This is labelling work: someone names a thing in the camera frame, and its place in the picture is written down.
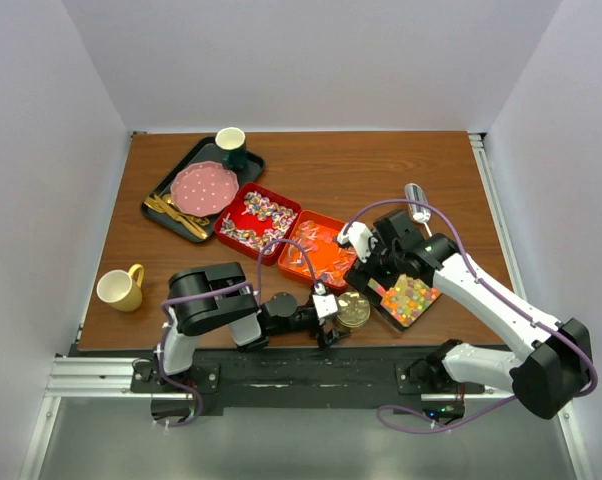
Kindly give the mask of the tin of star candies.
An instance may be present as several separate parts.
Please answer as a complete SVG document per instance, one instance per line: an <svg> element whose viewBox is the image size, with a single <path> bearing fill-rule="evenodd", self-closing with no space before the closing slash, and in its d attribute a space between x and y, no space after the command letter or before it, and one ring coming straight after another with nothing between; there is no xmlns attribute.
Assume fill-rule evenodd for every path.
<svg viewBox="0 0 602 480"><path fill-rule="evenodd" d="M389 289L374 279L368 286L380 297L377 312L399 332L405 332L441 296L436 288L405 274Z"/></svg>

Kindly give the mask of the silver metal scoop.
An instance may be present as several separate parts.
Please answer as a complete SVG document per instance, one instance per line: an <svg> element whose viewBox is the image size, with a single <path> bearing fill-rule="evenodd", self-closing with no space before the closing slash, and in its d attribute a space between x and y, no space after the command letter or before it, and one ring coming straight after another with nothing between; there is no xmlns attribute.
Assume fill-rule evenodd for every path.
<svg viewBox="0 0 602 480"><path fill-rule="evenodd" d="M424 190L416 183L408 183L404 187L404 194L407 200L410 201L409 211L411 219L418 224L421 224L427 233L428 237L432 236L432 231L429 227L432 212L425 207L428 203Z"/></svg>

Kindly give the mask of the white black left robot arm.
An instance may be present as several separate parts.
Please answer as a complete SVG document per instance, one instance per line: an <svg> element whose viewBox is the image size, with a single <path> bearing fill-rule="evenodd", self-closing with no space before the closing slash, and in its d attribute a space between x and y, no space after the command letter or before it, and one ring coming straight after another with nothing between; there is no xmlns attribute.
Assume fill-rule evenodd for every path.
<svg viewBox="0 0 602 480"><path fill-rule="evenodd" d="M200 339L227 326L240 351L258 351L272 336L306 331L321 349L350 336L327 322L340 312L337 297L323 284L313 286L301 305L287 292L262 303L237 262L183 270L169 282L162 303L166 314L161 341L155 350L152 378L166 392L187 388L188 371Z"/></svg>

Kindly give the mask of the red box of swirl candies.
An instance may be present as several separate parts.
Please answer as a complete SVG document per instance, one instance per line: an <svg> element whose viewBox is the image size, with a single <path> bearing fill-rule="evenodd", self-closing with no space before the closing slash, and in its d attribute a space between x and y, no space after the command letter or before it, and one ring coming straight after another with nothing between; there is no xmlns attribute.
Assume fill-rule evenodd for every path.
<svg viewBox="0 0 602 480"><path fill-rule="evenodd" d="M220 214L214 232L223 245L257 259L270 241L290 236L301 212L297 202L249 182Z"/></svg>

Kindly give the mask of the orange box of candies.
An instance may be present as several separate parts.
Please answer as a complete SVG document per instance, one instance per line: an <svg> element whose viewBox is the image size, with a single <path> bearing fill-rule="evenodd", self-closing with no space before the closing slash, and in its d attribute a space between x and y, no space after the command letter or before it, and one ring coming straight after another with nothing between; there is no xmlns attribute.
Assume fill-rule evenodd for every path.
<svg viewBox="0 0 602 480"><path fill-rule="evenodd" d="M294 245L286 244L277 265L282 275L290 280L311 285L313 276L337 295L345 292L348 284L345 273L357 259L353 248L342 248L335 241L345 223L310 210L299 215L290 239L307 253L310 262Z"/></svg>

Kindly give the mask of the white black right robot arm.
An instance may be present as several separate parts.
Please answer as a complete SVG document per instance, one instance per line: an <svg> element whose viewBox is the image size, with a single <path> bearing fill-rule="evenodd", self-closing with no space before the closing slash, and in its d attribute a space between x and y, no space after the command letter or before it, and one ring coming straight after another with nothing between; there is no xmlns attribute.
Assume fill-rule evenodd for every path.
<svg viewBox="0 0 602 480"><path fill-rule="evenodd" d="M457 234L426 238L398 209L372 226L357 220L346 224L336 241L357 255L346 282L371 302L382 299L375 284L389 290L401 276L411 277L462 305L508 347L501 351L448 340L407 368L419 387L440 393L465 383L495 387L542 419L596 389L587 327L575 318L561 322L508 290L466 253Z"/></svg>

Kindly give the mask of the clear glass jar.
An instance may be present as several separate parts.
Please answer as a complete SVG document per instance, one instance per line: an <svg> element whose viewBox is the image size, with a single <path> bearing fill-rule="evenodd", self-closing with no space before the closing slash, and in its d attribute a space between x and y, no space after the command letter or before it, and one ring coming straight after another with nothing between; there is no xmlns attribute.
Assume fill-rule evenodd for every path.
<svg viewBox="0 0 602 480"><path fill-rule="evenodd" d="M338 317L335 320L335 325L340 331L356 332L363 328L368 323L367 319L364 320L348 320Z"/></svg>

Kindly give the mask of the gold jar lid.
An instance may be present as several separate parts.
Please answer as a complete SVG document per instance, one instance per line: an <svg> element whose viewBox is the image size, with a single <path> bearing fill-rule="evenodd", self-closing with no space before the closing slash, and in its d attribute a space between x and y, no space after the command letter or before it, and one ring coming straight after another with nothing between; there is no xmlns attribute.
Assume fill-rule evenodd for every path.
<svg viewBox="0 0 602 480"><path fill-rule="evenodd" d="M342 293L338 297L339 313L337 318L364 320L370 317L369 301L356 291Z"/></svg>

